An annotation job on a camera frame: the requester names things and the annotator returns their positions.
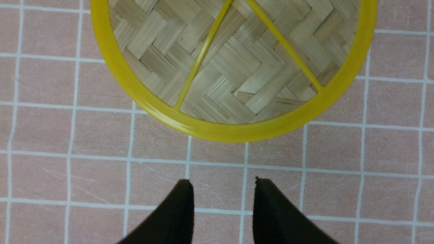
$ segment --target pink tiled floor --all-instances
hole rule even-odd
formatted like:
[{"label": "pink tiled floor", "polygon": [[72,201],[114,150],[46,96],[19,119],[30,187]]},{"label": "pink tiled floor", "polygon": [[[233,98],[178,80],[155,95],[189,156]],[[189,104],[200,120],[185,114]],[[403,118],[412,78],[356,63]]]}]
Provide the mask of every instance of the pink tiled floor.
[{"label": "pink tiled floor", "polygon": [[251,244],[256,175],[342,243],[434,243],[430,0],[379,0],[346,94],[303,128],[236,145],[137,108],[101,59],[88,4],[0,0],[0,244],[114,243],[184,177],[194,243]]}]

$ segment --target grout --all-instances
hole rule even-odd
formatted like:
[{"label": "grout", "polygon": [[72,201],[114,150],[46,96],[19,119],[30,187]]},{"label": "grout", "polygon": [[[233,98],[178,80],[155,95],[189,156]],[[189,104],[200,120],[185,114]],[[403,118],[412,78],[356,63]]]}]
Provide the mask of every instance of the grout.
[{"label": "grout", "polygon": [[[136,103],[132,101],[131,110],[131,122],[130,122],[130,141],[128,146],[128,158],[132,158],[133,145],[134,145],[134,128],[135,128],[135,111],[136,111]],[[125,190],[125,209],[124,209],[124,229],[123,235],[127,236],[128,232],[128,206],[130,204],[130,187],[131,187],[131,160],[127,161],[127,169],[126,169],[126,190]]]},{"label": "grout", "polygon": [[[369,76],[369,68],[371,65],[371,49],[369,49],[368,54],[366,56],[366,77]],[[354,243],[358,244],[358,235],[359,235],[359,221],[360,220],[360,212],[362,209],[362,196],[363,196],[363,187],[365,185],[365,138],[366,138],[366,122],[368,117],[368,93],[369,93],[369,79],[365,79],[365,90],[363,92],[363,119],[362,119],[362,136],[360,138],[360,185],[358,188],[358,196],[357,196],[357,210],[356,210],[356,223],[354,228]]]},{"label": "grout", "polygon": [[249,164],[249,143],[245,143],[244,147],[244,171],[243,171],[243,188],[241,190],[241,214],[240,214],[240,236],[239,244],[243,244],[244,238],[244,212],[246,207],[246,191],[247,191],[247,169]]},{"label": "grout", "polygon": [[[100,203],[87,203],[76,201],[52,201],[52,200],[39,200],[39,199],[25,199],[25,198],[0,198],[0,202],[12,202],[12,203],[26,203],[26,204],[46,204],[46,205],[58,205],[66,206],[69,204],[74,207],[85,208],[104,208],[104,209],[137,209],[137,210],[155,210],[157,206],[147,205],[129,205],[124,204],[100,204]],[[213,214],[231,214],[231,215],[252,215],[252,211],[239,211],[239,210],[227,210],[227,209],[215,209],[215,208],[195,208],[197,213],[213,213]],[[413,225],[413,221],[397,221],[397,220],[379,220],[369,218],[346,218],[346,217],[333,217],[333,216],[321,216],[321,215],[308,215],[311,220],[323,220],[323,221],[338,221],[338,222],[356,222],[360,223],[373,223],[373,224],[392,224],[392,225]],[[434,222],[416,222],[417,226],[429,226],[434,227]]]},{"label": "grout", "polygon": [[17,53],[0,53],[0,57],[9,58],[26,58],[26,59],[46,59],[46,60],[57,60],[57,61],[80,61],[83,63],[105,63],[104,59],[85,59],[77,57],[63,57],[63,56],[48,56],[48,55],[34,55],[34,54],[17,54]]},{"label": "grout", "polygon": [[306,184],[306,157],[307,157],[307,124],[303,127],[303,149],[302,149],[302,176],[300,183],[300,202],[299,210],[303,212],[304,187]]},{"label": "grout", "polygon": [[394,78],[394,77],[379,77],[379,76],[356,76],[355,79],[369,79],[376,81],[388,82],[404,82],[404,83],[432,83],[430,79],[407,79],[407,78]]},{"label": "grout", "polygon": [[[24,0],[20,0],[20,7],[24,6]],[[20,25],[18,30],[18,47],[16,49],[17,54],[21,54],[21,48],[23,45],[23,28],[24,28],[24,12],[20,9]],[[14,78],[14,90],[13,90],[13,115],[12,126],[10,130],[9,140],[7,142],[7,195],[8,198],[12,198],[12,141],[16,128],[16,117],[18,113],[18,86],[20,85],[20,58],[15,60],[15,78]],[[9,244],[10,240],[10,225],[11,225],[11,207],[12,203],[7,202],[6,206],[6,226],[5,226],[5,238],[4,243]]]},{"label": "grout", "polygon": [[[375,124],[360,124],[360,123],[343,123],[343,122],[325,122],[325,121],[311,121],[309,125],[330,125],[330,126],[344,126],[344,127],[360,127],[372,129],[394,129],[394,130],[410,130],[420,131],[421,128],[413,126],[400,126],[400,125],[375,125]],[[434,128],[422,128],[422,131],[434,131]]]},{"label": "grout", "polygon": [[[80,11],[83,9],[83,0],[80,0],[79,3]],[[71,202],[71,191],[72,191],[72,183],[71,183],[71,155],[72,148],[74,145],[74,136],[75,136],[75,126],[76,126],[76,115],[77,115],[77,101],[78,101],[78,90],[79,90],[79,75],[80,75],[80,52],[81,52],[81,37],[82,37],[82,26],[83,26],[83,14],[79,13],[79,22],[78,22],[78,32],[77,32],[77,47],[76,47],[76,70],[74,75],[74,102],[72,107],[72,117],[71,117],[71,136],[69,138],[69,148],[68,148],[68,156],[66,158],[66,175],[67,175],[67,202],[66,202],[66,210],[65,210],[65,237],[64,244],[68,244],[69,242],[69,211],[70,211],[70,202]]]},{"label": "grout", "polygon": [[80,9],[67,9],[67,8],[51,8],[51,7],[40,7],[40,6],[27,6],[24,4],[0,4],[0,8],[12,8],[20,10],[39,10],[39,11],[49,11],[49,12],[62,12],[62,13],[90,13],[90,10]]},{"label": "grout", "polygon": [[[14,102],[3,102],[0,101],[0,105],[13,106]],[[46,109],[75,109],[80,111],[95,111],[95,112],[116,112],[116,113],[135,113],[135,114],[148,114],[143,110],[133,111],[130,109],[113,109],[113,108],[103,108],[103,107],[88,107],[88,106],[70,106],[70,105],[53,105],[53,104],[43,104],[43,103],[29,103],[29,102],[17,102],[19,107],[31,107],[31,108],[46,108]]]},{"label": "grout", "polygon": [[[428,80],[428,69],[430,62],[430,45],[431,45],[431,8],[432,1],[428,0],[427,6],[427,39],[426,39],[426,48],[425,48],[425,63],[424,63],[424,80]],[[418,135],[418,144],[419,144],[419,165],[418,165],[418,188],[416,189],[416,193],[414,195],[414,207],[413,207],[413,225],[411,227],[411,244],[416,243],[416,223],[418,221],[418,208],[419,208],[419,197],[421,194],[422,188],[422,167],[424,161],[423,155],[423,127],[424,127],[424,114],[425,114],[425,100],[427,95],[427,84],[424,83],[422,86],[422,99],[421,99],[421,118],[419,121],[419,135]]]},{"label": "grout", "polygon": [[187,156],[186,156],[186,164],[185,164],[185,178],[190,179],[190,160],[191,160],[191,135],[188,136],[187,143]]},{"label": "grout", "polygon": [[[55,158],[66,158],[67,154],[60,153],[47,153],[47,152],[28,152],[28,151],[12,151],[12,154],[17,155],[32,155],[32,156],[45,156]],[[128,161],[136,163],[163,163],[163,164],[186,164],[182,160],[165,160],[165,159],[149,159],[149,158],[127,158],[127,157],[109,157],[109,156],[95,156],[95,155],[70,155],[71,158],[91,159],[91,160],[108,160],[108,161]],[[214,163],[214,162],[190,162],[191,165],[202,166],[219,166],[219,167],[234,167],[244,168],[244,164],[233,163]],[[283,170],[283,171],[299,171],[302,172],[303,168],[285,167],[285,166],[271,166],[271,165],[247,165],[248,168],[259,168],[269,170]],[[324,173],[324,174],[341,174],[341,175],[362,175],[361,171],[346,171],[346,170],[333,170],[333,169],[319,169],[319,168],[306,168],[306,172]],[[397,177],[397,178],[419,178],[434,179],[434,175],[412,175],[412,174],[399,174],[399,173],[383,173],[383,172],[363,172],[369,176],[383,176],[383,177]]]},{"label": "grout", "polygon": [[426,36],[427,35],[427,32],[425,32],[425,31],[383,30],[383,29],[375,29],[374,33],[401,34],[401,35],[419,35],[419,36]]}]

